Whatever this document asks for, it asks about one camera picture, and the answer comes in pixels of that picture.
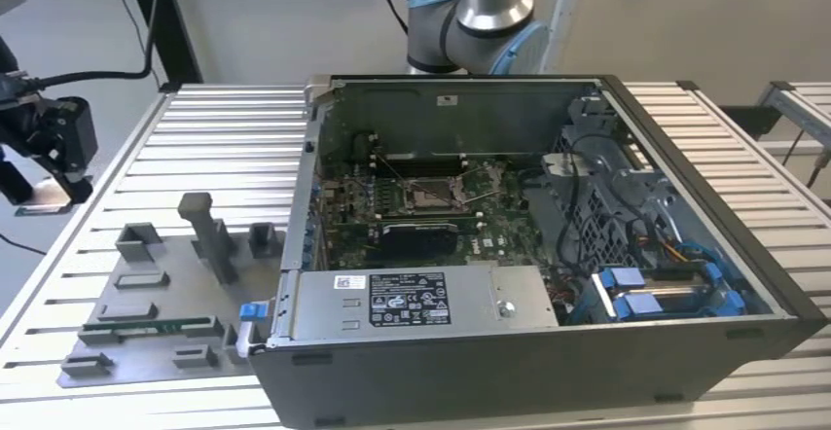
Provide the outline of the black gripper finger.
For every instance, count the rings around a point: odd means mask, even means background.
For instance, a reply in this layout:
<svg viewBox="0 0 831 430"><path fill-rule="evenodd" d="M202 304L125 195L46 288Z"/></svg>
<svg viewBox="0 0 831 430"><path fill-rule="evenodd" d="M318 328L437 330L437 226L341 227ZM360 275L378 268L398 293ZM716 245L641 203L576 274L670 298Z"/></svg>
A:
<svg viewBox="0 0 831 430"><path fill-rule="evenodd" d="M49 172L64 190L70 204L85 203L92 194L92 183L85 175L92 153L88 151L48 153Z"/></svg>
<svg viewBox="0 0 831 430"><path fill-rule="evenodd" d="M11 205L26 203L33 195L31 186L14 165L5 159L0 162L0 191Z"/></svg>

